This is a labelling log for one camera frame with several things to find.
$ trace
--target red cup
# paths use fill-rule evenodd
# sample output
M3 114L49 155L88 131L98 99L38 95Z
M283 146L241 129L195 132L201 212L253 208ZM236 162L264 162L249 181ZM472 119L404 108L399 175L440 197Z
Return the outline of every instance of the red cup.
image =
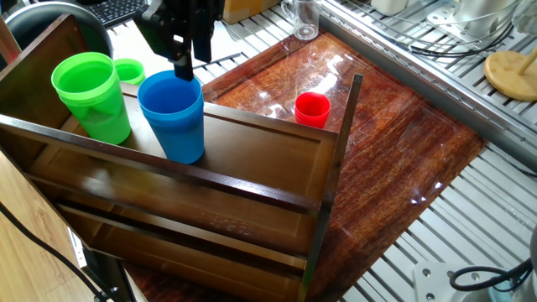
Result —
M295 121L315 128L324 128L330 113L328 97L315 92L299 95L295 103Z

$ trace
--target green cup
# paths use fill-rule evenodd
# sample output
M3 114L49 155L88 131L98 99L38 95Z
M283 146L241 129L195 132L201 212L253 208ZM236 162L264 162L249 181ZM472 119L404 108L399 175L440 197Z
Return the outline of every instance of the green cup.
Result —
M119 80L128 84L140 85L145 80L142 63L133 59L114 60Z
M119 77L99 53L73 55L52 73L52 86L91 138L121 143L131 133Z

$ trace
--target blue cup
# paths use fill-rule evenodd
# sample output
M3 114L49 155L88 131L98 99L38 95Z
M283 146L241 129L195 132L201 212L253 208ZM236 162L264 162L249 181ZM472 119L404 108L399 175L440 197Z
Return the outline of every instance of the blue cup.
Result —
M138 101L168 159L191 164L203 155L203 93L197 79L159 72L142 83Z

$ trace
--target wooden floor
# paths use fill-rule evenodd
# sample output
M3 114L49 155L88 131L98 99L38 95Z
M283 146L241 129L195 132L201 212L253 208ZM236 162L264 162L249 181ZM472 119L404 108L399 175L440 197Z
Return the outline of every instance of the wooden floor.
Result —
M33 234L76 262L65 223L1 153L0 202ZM93 295L63 263L0 215L0 302L19 301L92 302Z

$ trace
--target cardboard box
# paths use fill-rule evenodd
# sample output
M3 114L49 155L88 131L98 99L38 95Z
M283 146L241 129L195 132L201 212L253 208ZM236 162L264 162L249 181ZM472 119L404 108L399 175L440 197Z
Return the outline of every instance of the cardboard box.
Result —
M226 0L223 17L229 24L234 24L278 3L279 0Z

